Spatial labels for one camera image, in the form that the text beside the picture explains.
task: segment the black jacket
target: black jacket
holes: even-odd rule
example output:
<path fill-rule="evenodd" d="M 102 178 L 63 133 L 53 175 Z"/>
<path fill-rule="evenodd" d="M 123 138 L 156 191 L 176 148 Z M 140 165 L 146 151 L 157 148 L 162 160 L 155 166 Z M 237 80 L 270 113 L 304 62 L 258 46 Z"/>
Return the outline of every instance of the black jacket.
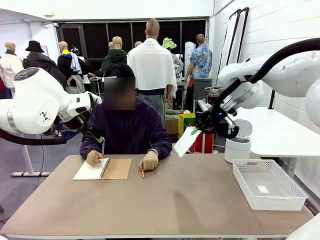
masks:
<path fill-rule="evenodd" d="M 79 64 L 81 67 L 82 74 L 88 74 L 86 72 L 87 65 L 84 61 L 82 61 L 80 58 L 78 58 Z M 72 57 L 67 57 L 64 55 L 60 55 L 58 57 L 58 68 L 63 73 L 63 75 L 66 77 L 66 79 L 69 79 L 71 75 L 78 75 L 77 72 L 74 72 L 71 67 Z"/>
<path fill-rule="evenodd" d="M 66 82 L 66 77 L 58 69 L 58 66 L 54 61 L 52 61 L 48 56 L 43 54 L 38 55 L 28 55 L 26 59 L 23 60 L 23 67 L 26 68 L 42 68 L 51 74 L 55 79 L 57 79 L 61 84 Z"/>
<path fill-rule="evenodd" d="M 127 53 L 120 49 L 110 49 L 108 56 L 106 56 L 102 63 L 102 72 L 105 71 L 112 66 L 113 64 L 117 63 L 127 63 Z"/>

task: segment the hand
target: hand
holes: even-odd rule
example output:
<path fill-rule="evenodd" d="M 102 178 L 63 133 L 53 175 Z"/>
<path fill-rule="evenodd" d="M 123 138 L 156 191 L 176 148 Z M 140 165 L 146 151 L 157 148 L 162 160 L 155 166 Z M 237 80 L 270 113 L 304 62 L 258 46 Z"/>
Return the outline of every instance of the hand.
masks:
<path fill-rule="evenodd" d="M 147 154 L 144 156 L 144 158 L 140 161 L 139 167 L 140 170 L 153 170 L 158 165 L 158 155 L 153 151 L 150 150 L 147 152 Z"/>
<path fill-rule="evenodd" d="M 86 156 L 86 162 L 89 165 L 94 166 L 94 165 L 101 163 L 101 161 L 99 159 L 103 159 L 103 158 L 104 158 L 104 156 L 100 152 L 97 152 L 96 150 L 92 150 Z"/>

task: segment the blue floral shirt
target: blue floral shirt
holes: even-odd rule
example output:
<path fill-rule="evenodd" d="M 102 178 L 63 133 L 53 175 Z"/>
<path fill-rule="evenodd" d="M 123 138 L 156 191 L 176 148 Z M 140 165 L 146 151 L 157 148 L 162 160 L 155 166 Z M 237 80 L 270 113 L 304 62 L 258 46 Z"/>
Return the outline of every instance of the blue floral shirt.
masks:
<path fill-rule="evenodd" d="M 212 51 L 205 45 L 200 45 L 193 51 L 190 62 L 195 64 L 191 78 L 207 78 L 212 67 Z"/>

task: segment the spiral notebook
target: spiral notebook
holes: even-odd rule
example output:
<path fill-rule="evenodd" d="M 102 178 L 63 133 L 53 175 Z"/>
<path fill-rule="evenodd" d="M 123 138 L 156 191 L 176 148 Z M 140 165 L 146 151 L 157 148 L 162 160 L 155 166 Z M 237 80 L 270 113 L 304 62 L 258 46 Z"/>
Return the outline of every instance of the spiral notebook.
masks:
<path fill-rule="evenodd" d="M 127 179 L 131 159 L 100 159 L 101 163 L 91 166 L 86 161 L 79 171 L 74 175 L 73 180 L 99 180 L 99 179 Z"/>

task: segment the yellow bag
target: yellow bag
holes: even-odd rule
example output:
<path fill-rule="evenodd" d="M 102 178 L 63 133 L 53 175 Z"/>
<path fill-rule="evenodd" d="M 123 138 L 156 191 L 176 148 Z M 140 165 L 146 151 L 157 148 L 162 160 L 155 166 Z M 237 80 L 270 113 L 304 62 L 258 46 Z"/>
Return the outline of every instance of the yellow bag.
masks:
<path fill-rule="evenodd" d="M 194 126 L 196 122 L 196 115 L 194 113 L 178 114 L 178 136 L 184 134 L 185 130 L 189 126 Z"/>

